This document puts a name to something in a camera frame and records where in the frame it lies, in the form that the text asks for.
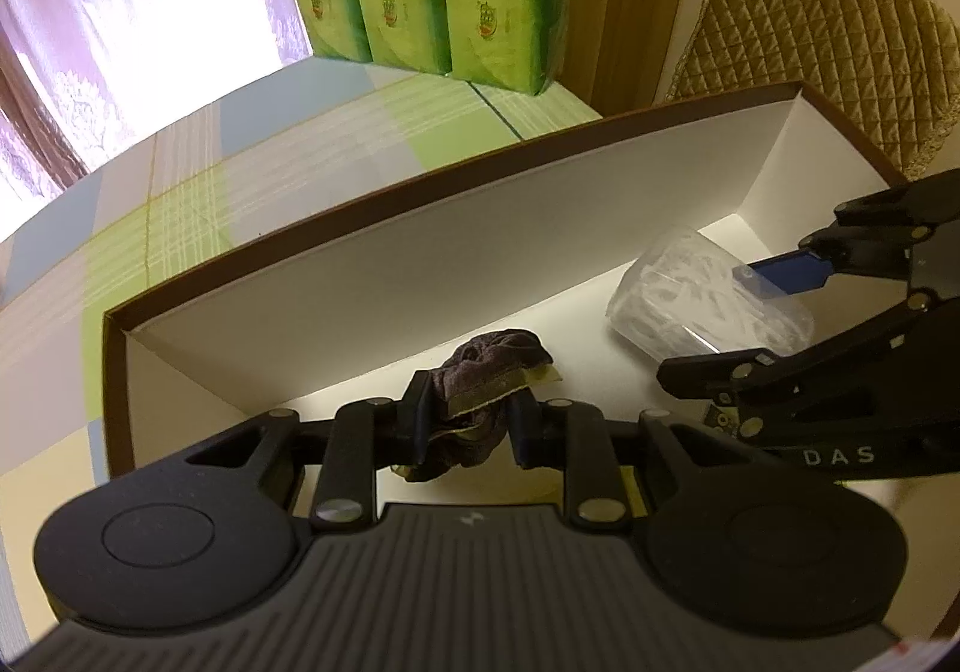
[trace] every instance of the quilted chair cover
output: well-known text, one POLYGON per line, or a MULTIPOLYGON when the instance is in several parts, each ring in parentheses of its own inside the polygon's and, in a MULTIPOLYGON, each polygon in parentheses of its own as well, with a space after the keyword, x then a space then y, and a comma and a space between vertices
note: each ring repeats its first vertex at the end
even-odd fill
POLYGON ((704 0, 667 99, 803 79, 910 179, 960 117, 960 37, 933 0, 704 0))

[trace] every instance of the purple curtain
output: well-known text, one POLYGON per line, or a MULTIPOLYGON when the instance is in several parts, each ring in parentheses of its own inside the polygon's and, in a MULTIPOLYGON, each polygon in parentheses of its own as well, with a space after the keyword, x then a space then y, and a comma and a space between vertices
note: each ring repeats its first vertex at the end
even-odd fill
POLYGON ((310 55, 294 0, 0 0, 0 28, 90 170, 310 55))

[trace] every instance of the metal screw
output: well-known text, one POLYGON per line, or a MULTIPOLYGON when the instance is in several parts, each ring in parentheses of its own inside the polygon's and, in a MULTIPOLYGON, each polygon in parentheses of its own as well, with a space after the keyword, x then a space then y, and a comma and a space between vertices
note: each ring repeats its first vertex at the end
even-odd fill
POLYGON ((907 309, 914 312, 925 312, 930 305, 930 296, 926 293, 911 293, 906 299, 907 309))
POLYGON ((731 379, 746 379, 750 372, 754 370, 753 364, 740 364, 731 372, 731 379))
POLYGON ((328 499, 317 508, 317 517, 328 523, 352 523, 363 517, 363 507, 353 499, 328 499))
POLYGON ((581 502, 577 514, 589 523, 616 523, 627 514, 627 508, 616 499, 587 499, 581 502))
POLYGON ((740 426, 741 437, 755 437, 763 430, 763 421, 760 418, 749 418, 740 426))

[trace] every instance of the table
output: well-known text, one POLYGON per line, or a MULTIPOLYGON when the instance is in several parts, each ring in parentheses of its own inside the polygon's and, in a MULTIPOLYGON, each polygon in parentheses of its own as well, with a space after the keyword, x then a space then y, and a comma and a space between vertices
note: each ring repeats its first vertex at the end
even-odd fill
POLYGON ((310 58, 95 170, 0 244, 0 658, 54 623, 32 571, 53 509, 107 480, 104 311, 181 271, 392 183, 598 115, 310 58))

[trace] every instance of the blue object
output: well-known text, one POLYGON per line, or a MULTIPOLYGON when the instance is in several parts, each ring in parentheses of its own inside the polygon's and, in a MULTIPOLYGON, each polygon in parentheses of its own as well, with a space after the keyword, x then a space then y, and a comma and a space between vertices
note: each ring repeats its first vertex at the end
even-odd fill
POLYGON ((833 264, 807 250, 786 252, 733 270, 733 278, 758 298, 816 290, 827 284, 831 274, 833 264))

